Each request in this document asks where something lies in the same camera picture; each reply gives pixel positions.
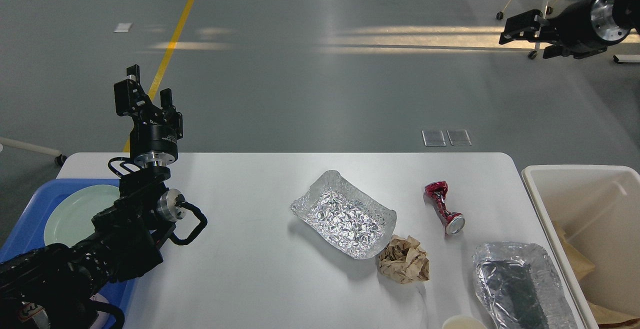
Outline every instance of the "aluminum foil tray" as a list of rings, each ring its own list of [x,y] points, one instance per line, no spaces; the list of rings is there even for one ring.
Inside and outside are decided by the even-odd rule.
[[[396,228],[395,211],[361,192],[336,170],[325,171],[291,204],[291,211],[354,259],[376,256]]]
[[[490,242],[473,255],[475,294],[498,329],[576,329],[558,272],[537,244]]]

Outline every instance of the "blue tray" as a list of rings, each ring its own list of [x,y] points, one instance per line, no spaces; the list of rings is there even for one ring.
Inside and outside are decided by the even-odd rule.
[[[117,187],[119,181],[118,179],[53,179],[38,188],[0,249],[0,262],[32,249],[44,247],[44,227],[58,204],[78,190],[98,184]],[[100,294],[110,304],[121,308],[126,315],[134,284],[135,279],[121,283],[107,283],[100,290]],[[110,316],[104,327],[109,328],[114,322],[114,318]]]

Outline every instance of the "white chair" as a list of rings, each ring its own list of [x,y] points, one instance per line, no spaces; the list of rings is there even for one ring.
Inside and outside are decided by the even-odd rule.
[[[51,149],[50,147],[44,147],[44,146],[30,144],[28,142],[8,139],[6,137],[0,137],[0,151],[2,151],[3,145],[6,147],[23,149],[24,151],[36,152],[36,153],[46,154],[48,156],[55,157],[54,162],[60,167],[62,167],[62,165],[67,160],[67,156],[63,155],[61,151],[57,149]]]

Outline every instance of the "chair wheel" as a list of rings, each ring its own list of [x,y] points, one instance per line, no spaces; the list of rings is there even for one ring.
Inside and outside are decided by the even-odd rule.
[[[55,165],[62,167],[62,165],[67,161],[67,156],[60,154],[56,156],[53,161],[55,162]]]

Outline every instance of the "black cable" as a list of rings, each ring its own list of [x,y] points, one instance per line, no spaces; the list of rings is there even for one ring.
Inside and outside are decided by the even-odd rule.
[[[125,165],[133,165],[137,168],[140,168],[138,165],[136,165],[136,163],[134,163],[130,158],[126,158],[125,156],[116,156],[115,158],[111,158],[109,160],[109,162],[107,163],[107,167],[109,168],[109,170],[114,173],[116,176],[118,176],[118,178],[122,178],[123,174],[121,171],[117,170],[116,168],[114,168],[114,166],[112,165],[113,162],[121,162],[119,163],[119,167],[121,167],[122,169],[126,170],[127,172],[133,173],[134,171],[131,170],[130,168],[126,167]]]
[[[114,322],[113,325],[109,327],[109,329],[122,329],[122,327],[124,326],[124,313],[118,306],[109,304],[108,302],[96,300],[89,300],[87,306],[93,308],[96,311],[108,313],[113,316],[113,319],[115,319],[116,322]]]
[[[130,162],[120,162],[118,165],[119,167],[121,167],[122,169],[126,170],[127,172],[133,173],[133,170],[131,170],[130,168],[126,167],[125,164],[131,164]]]
[[[191,204],[187,201],[178,201],[176,203],[176,206],[180,208],[185,208],[188,211],[192,212],[193,215],[195,215],[196,218],[198,218],[199,220],[199,224],[196,225],[196,227],[191,231],[191,233],[187,236],[187,238],[184,238],[184,239],[178,238],[178,236],[176,236],[175,233],[171,233],[171,236],[169,237],[169,239],[175,245],[187,245],[192,241],[194,241],[194,239],[196,239],[196,237],[202,232],[204,227],[207,226],[208,220],[207,220],[207,217],[205,217],[202,211],[198,208],[198,206],[195,206],[194,204]]]
[[[111,158],[109,160],[109,162],[107,162],[107,167],[109,168],[109,170],[114,173],[116,176],[118,176],[118,178],[122,178],[122,173],[117,171],[113,166],[112,163],[115,161],[128,161],[129,158],[125,158],[124,156],[116,156],[115,158]]]

